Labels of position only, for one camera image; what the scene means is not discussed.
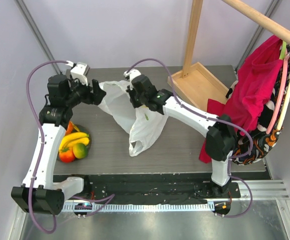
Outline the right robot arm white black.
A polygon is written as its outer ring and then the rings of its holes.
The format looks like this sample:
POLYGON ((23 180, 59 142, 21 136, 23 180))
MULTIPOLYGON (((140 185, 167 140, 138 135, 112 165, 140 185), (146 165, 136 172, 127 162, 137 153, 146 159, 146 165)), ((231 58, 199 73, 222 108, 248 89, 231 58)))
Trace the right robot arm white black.
POLYGON ((205 152, 212 164, 211 193, 218 198, 227 194, 231 183, 229 161, 236 142, 234 128, 226 124, 230 117, 212 115, 176 100, 169 90, 157 90, 143 74, 126 79, 129 81, 126 92, 134 108, 145 106, 152 112, 177 119, 205 137, 205 152))

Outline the orange persimmon fruit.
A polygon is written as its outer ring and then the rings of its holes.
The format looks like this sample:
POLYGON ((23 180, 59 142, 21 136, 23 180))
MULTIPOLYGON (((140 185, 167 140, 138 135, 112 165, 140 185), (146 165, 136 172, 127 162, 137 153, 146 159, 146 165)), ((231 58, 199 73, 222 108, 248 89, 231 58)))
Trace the orange persimmon fruit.
POLYGON ((65 133, 65 134, 66 134, 66 135, 71 134, 71 133, 73 132, 74 129, 75 129, 75 126, 74 126, 73 122, 70 121, 70 122, 68 123, 67 130, 66 130, 66 133, 65 133))

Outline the white plastic bag lemon print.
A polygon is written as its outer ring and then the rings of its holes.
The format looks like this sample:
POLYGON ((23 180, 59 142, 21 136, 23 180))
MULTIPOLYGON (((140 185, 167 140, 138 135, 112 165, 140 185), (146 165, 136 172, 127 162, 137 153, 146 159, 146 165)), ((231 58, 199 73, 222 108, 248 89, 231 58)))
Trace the white plastic bag lemon print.
POLYGON ((106 95, 98 107, 111 115, 129 135, 129 155, 136 157, 158 140, 168 116, 151 111, 144 105, 133 108, 126 92, 129 85, 126 80, 101 82, 99 86, 106 95))

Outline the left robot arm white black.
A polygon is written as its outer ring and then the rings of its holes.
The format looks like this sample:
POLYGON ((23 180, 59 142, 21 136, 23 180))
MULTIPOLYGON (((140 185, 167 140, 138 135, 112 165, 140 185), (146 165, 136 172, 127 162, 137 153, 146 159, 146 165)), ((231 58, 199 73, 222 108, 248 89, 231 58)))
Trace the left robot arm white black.
POLYGON ((106 95, 99 82, 82 84, 78 78, 58 74, 47 82, 45 106, 40 111, 39 132, 29 170, 21 186, 14 186, 11 197, 27 213, 58 215, 66 200, 73 196, 85 200, 92 192, 88 177, 72 174, 54 183, 54 168, 59 147, 73 116, 81 103, 99 105, 106 95))

